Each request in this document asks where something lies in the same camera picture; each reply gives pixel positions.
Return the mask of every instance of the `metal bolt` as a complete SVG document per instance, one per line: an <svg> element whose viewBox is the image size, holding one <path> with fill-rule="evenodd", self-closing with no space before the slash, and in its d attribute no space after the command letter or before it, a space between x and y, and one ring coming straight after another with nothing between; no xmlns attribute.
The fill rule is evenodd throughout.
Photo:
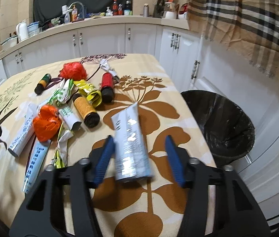
<svg viewBox="0 0 279 237"><path fill-rule="evenodd" d="M224 169L225 171L234 171L234 168L233 168L232 165L225 165L225 166L223 166L223 169Z"/></svg>
<svg viewBox="0 0 279 237"><path fill-rule="evenodd" d="M55 169L55 167L53 165L48 165L46 168L45 168L45 171L48 171L48 172L51 172Z"/></svg>
<svg viewBox="0 0 279 237"><path fill-rule="evenodd" d="M79 164L80 165L86 165L89 163L89 159L87 158L82 158L80 161L79 161Z"/></svg>
<svg viewBox="0 0 279 237"><path fill-rule="evenodd" d="M197 165L197 164L200 163L200 161L199 161L198 158L190 158L190 159L189 159L189 163L190 163L190 164Z"/></svg>

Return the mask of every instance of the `brown flower pattern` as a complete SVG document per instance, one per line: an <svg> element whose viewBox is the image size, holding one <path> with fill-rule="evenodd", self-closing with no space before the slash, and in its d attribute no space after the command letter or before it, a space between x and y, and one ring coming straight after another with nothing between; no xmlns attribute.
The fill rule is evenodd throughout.
<svg viewBox="0 0 279 237"><path fill-rule="evenodd" d="M161 91L156 88L165 88L161 84L161 78L150 78L141 76L132 78L123 76L120 83L115 85L114 102L102 104L99 110L108 111L103 117L103 122L112 130L111 117L137 102L139 121L146 142L146 136L160 128L160 121L157 115L169 119L178 119L176 109L163 101L156 101ZM152 190L151 181L146 181L147 189L139 182L118 183L114 177L105 178L104 182L97 188L93 196L93 205L103 211L120 211L135 203L142 195L147 193L147 212L136 212L123 218L115 228L114 236L159 236L163 229L161 218L154 214L152 193L160 195L168 208L176 213L183 214L186 205L186 191L180 188L174 181L168 163L167 155L154 156L157 151L165 151L164 141L167 135L171 134L176 145L187 143L191 138L180 127L170 127L162 131L156 137L153 148L149 151L149 158L155 163L159 174L170 183L165 184L156 190ZM99 140L93 145L93 149L101 147L104 140Z"/></svg>

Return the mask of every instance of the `faucet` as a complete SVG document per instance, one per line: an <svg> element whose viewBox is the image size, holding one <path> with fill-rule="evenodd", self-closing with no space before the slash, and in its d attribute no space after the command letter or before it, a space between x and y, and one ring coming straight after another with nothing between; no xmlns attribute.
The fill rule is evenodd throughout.
<svg viewBox="0 0 279 237"><path fill-rule="evenodd" d="M67 12L72 12L72 6L74 6L75 4L79 4L82 8L82 18L85 19L86 18L86 11L85 11L85 6L81 3L81 2L73 2L67 9Z"/></svg>

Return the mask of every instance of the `red cylinder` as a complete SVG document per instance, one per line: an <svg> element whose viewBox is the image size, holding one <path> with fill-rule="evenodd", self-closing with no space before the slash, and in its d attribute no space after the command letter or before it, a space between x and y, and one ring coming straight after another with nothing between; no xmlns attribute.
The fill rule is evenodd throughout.
<svg viewBox="0 0 279 237"><path fill-rule="evenodd" d="M102 81L101 81L101 94L102 94L102 100L104 103L110 103L113 100L113 78L112 75L107 72L102 75Z"/></svg>

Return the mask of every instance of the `yellow wrapper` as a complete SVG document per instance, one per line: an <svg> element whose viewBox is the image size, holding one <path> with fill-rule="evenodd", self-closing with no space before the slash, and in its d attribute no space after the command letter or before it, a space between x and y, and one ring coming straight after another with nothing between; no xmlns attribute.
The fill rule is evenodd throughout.
<svg viewBox="0 0 279 237"><path fill-rule="evenodd" d="M94 108L102 103L102 95L99 89L82 79L80 81L74 81L75 86L78 87L78 91L81 95L85 96L87 100L92 104Z"/></svg>

